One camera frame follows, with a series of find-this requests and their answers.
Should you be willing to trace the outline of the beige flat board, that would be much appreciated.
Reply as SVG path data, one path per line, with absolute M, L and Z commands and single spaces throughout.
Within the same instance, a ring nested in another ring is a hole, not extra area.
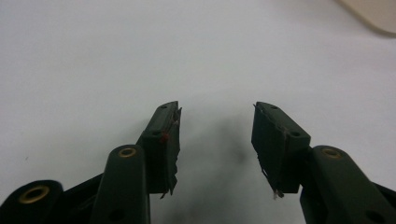
M 336 0 L 370 29 L 396 37 L 396 0 Z

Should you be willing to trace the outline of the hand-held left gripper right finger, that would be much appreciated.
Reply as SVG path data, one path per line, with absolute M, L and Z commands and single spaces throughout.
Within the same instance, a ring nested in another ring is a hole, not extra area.
M 343 150 L 310 146 L 279 107 L 254 105 L 251 143 L 276 197 L 300 193 L 306 224 L 396 224 L 396 192 L 372 182 Z

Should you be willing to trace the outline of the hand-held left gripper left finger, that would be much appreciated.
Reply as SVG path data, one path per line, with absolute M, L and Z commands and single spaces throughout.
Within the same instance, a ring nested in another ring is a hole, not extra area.
M 177 184 L 180 117 L 177 101 L 160 105 L 136 144 L 110 152 L 90 224 L 150 224 L 149 196 Z

